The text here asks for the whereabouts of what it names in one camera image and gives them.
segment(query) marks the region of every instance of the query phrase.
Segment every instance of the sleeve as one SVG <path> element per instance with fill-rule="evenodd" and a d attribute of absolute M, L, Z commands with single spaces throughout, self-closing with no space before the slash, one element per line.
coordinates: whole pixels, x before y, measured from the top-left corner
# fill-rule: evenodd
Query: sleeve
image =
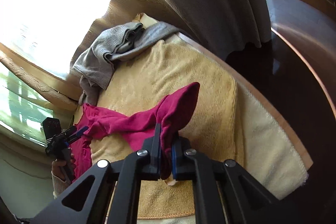
<path fill-rule="evenodd" d="M 54 198 L 57 198 L 65 189 L 69 187 L 69 184 L 66 181 L 61 180 L 59 177 L 56 177 L 53 172 L 51 172 L 52 184 L 54 186 Z"/>

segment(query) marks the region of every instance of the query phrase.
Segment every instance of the triangular cutout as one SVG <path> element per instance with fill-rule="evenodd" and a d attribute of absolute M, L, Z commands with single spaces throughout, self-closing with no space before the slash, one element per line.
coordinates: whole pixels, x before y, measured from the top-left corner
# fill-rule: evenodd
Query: triangular cutout
<path fill-rule="evenodd" d="M 93 175 L 88 176 L 70 194 L 63 198 L 62 204 L 80 212 L 83 209 L 94 181 L 95 177 Z"/>
<path fill-rule="evenodd" d="M 243 188 L 247 201 L 252 210 L 259 210 L 260 208 L 270 204 L 268 198 L 263 195 L 253 184 L 251 184 L 244 176 L 239 176 L 239 182 Z"/>

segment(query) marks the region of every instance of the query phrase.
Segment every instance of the bolt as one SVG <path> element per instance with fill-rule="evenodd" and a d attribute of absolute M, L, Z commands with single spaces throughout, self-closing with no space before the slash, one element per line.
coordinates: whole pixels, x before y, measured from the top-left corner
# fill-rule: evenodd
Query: bolt
<path fill-rule="evenodd" d="M 109 164 L 109 162 L 107 160 L 100 160 L 97 162 L 97 166 L 100 168 L 104 168 Z"/>
<path fill-rule="evenodd" d="M 194 156 L 194 155 L 196 155 L 196 150 L 191 148 L 191 149 L 186 150 L 185 153 L 188 156 Z"/>
<path fill-rule="evenodd" d="M 226 160 L 225 161 L 225 165 L 227 167 L 235 167 L 236 166 L 236 162 L 234 160 Z"/>
<path fill-rule="evenodd" d="M 148 154 L 148 151 L 145 150 L 145 149 L 140 149 L 136 153 L 138 154 L 138 156 L 143 157 L 143 156 L 146 156 Z"/>

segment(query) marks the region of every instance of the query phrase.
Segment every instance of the magenta garment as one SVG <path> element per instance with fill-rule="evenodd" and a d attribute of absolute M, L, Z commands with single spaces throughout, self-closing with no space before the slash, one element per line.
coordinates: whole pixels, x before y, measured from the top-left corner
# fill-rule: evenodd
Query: magenta garment
<path fill-rule="evenodd" d="M 89 147 L 92 138 L 102 139 L 110 134 L 120 133 L 132 150 L 137 151 L 142 148 L 146 138 L 154 136 L 155 124 L 161 123 L 161 178 L 166 179 L 171 173 L 170 153 L 174 133 L 190 121 L 196 107 L 199 88 L 199 83 L 191 83 L 165 96 L 152 109 L 137 112 L 130 117 L 103 107 L 84 104 L 83 116 L 76 126 L 88 126 L 89 129 L 80 140 L 71 145 L 77 164 L 76 178 L 92 165 Z"/>

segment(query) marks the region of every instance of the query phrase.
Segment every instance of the finger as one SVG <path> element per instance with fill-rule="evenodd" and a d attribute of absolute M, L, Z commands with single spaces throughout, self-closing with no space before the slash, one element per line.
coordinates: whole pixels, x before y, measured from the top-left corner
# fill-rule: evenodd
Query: finger
<path fill-rule="evenodd" d="M 60 166 L 65 166 L 67 162 L 65 160 L 55 160 L 52 162 L 53 167 L 60 167 Z"/>

